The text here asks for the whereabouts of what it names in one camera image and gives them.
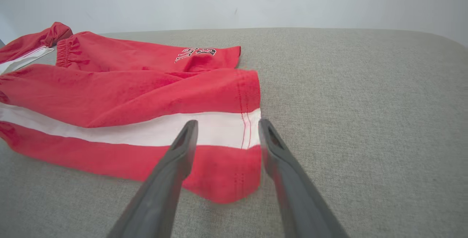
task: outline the white stripe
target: white stripe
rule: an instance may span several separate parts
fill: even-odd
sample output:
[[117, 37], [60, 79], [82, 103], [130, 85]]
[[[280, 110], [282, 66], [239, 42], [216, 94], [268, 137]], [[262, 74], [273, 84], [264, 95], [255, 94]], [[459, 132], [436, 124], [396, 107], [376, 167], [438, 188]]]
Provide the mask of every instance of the white stripe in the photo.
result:
[[19, 68], [32, 63], [34, 60], [46, 55], [47, 53], [52, 52], [53, 48], [47, 48], [45, 46], [39, 47], [29, 53], [16, 58], [14, 60], [6, 61], [0, 64], [0, 74], [5, 72], [12, 72], [18, 70]]
[[197, 145], [246, 149], [248, 146], [252, 147], [260, 143], [258, 136], [260, 109], [249, 113], [249, 119], [247, 119], [247, 113], [243, 115], [224, 112], [178, 113], [124, 126], [82, 128], [27, 108], [0, 103], [0, 121], [31, 128], [49, 135], [110, 144], [169, 146], [189, 120], [198, 120], [199, 122]]

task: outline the garment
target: garment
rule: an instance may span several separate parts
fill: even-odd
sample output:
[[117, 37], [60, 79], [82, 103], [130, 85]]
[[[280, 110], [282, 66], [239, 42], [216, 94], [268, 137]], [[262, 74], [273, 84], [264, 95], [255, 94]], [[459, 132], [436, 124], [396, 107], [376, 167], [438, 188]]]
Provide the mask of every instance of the garment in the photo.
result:
[[56, 66], [0, 75], [0, 136], [32, 158], [143, 181], [185, 122], [199, 121], [183, 187], [217, 203], [259, 186], [260, 87], [240, 47], [178, 48], [78, 33]]
[[0, 73], [19, 69], [53, 51], [58, 41], [72, 35], [72, 30], [55, 22], [40, 33], [21, 36], [0, 49]]

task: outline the gray surface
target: gray surface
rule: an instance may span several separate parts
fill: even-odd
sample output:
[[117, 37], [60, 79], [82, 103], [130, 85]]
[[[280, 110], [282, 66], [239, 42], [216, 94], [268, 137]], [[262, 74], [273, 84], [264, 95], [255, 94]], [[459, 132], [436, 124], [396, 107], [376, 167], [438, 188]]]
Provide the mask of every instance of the gray surface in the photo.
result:
[[[262, 113], [352, 237], [466, 237], [468, 50], [411, 31], [106, 34], [242, 46]], [[53, 63], [54, 53], [38, 63]], [[140, 183], [0, 150], [0, 237], [104, 237]], [[229, 205], [182, 191], [173, 237], [281, 237], [273, 183]]]

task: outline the red stitching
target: red stitching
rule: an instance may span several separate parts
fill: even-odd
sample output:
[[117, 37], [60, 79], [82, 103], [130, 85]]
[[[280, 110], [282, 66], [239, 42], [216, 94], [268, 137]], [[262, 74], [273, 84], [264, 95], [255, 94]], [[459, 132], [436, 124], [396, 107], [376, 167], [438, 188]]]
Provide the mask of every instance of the red stitching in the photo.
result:
[[247, 120], [249, 121], [249, 144], [247, 145], [247, 149], [249, 149], [250, 140], [252, 139], [252, 122], [250, 121], [250, 117], [249, 117], [249, 97], [246, 91], [244, 91], [244, 94], [245, 94], [245, 105], [247, 108]]
[[242, 145], [241, 149], [244, 146], [244, 140], [245, 140], [245, 120], [244, 120], [244, 114], [242, 111], [242, 99], [241, 99], [241, 87], [239, 85], [239, 78], [237, 78], [237, 92], [239, 93], [239, 106], [241, 107], [241, 117], [242, 117], [242, 122], [244, 123], [244, 133], [242, 134]]

